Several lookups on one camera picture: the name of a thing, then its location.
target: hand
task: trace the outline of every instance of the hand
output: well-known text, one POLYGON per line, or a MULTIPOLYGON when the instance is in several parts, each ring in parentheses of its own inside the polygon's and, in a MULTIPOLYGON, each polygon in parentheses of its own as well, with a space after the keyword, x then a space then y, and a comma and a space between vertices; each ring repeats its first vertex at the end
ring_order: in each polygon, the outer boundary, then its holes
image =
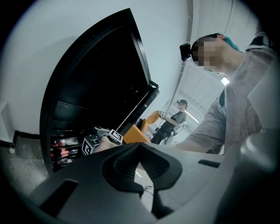
POLYGON ((116 147, 118 146, 117 144, 114 144, 113 142, 111 142, 109 140, 109 138, 107 137, 102 137, 101 140, 100 140, 100 145, 97 146, 93 152, 94 153, 97 153, 97 152, 101 152, 101 151, 104 151, 104 150, 107 150, 107 149, 110 149, 110 148, 113 148, 113 147, 116 147))

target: ceiling light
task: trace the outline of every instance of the ceiling light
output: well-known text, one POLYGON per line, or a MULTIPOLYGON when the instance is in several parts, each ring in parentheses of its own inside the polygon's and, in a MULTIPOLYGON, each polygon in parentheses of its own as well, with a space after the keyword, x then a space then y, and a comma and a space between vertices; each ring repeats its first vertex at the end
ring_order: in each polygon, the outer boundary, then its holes
POLYGON ((220 81, 222 84, 224 84, 225 86, 227 85, 227 84, 229 84, 229 80, 226 78, 226 77, 223 77, 222 79, 221 79, 221 81, 220 81))
POLYGON ((189 112, 187 112, 187 114, 190 115, 192 119, 194 119, 196 122, 199 123, 199 121, 197 119, 195 119, 195 117, 193 115, 191 115, 189 112))

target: gray floor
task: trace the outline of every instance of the gray floor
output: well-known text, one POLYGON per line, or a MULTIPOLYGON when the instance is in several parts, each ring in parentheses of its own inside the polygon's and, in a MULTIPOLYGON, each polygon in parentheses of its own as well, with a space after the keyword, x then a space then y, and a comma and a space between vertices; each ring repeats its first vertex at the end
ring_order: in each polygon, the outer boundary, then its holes
POLYGON ((0 147, 0 162, 10 184, 25 196, 48 178, 39 140, 18 136, 15 154, 0 147))

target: gray t-shirt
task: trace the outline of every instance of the gray t-shirt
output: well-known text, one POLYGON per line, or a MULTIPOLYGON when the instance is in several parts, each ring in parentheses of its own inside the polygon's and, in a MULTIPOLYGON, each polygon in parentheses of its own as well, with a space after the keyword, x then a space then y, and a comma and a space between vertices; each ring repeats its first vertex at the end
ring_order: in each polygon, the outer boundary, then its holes
POLYGON ((266 74, 275 58, 276 52, 269 48, 246 51, 234 79, 187 139, 205 149, 224 144, 226 152, 229 146, 244 141, 250 134, 260 132, 262 127, 248 100, 248 94, 266 74))

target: person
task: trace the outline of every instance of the person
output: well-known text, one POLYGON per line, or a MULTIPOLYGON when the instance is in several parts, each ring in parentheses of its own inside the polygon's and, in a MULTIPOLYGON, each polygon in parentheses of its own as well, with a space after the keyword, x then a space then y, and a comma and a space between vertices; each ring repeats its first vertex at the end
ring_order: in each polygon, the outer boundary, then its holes
POLYGON ((245 52, 238 51, 227 36, 216 33, 195 41, 191 57, 198 66, 224 73, 230 83, 210 106, 200 125, 175 148, 206 153, 221 144, 226 154, 231 145, 261 131, 248 94, 278 59, 277 53, 259 23, 255 38, 245 52))
POLYGON ((186 109, 188 102, 186 100, 178 100, 179 112, 173 115, 171 118, 161 117, 165 120, 164 124, 157 131, 155 136, 152 138, 151 143, 159 144, 163 139, 169 137, 173 131, 173 128, 186 121, 186 109))

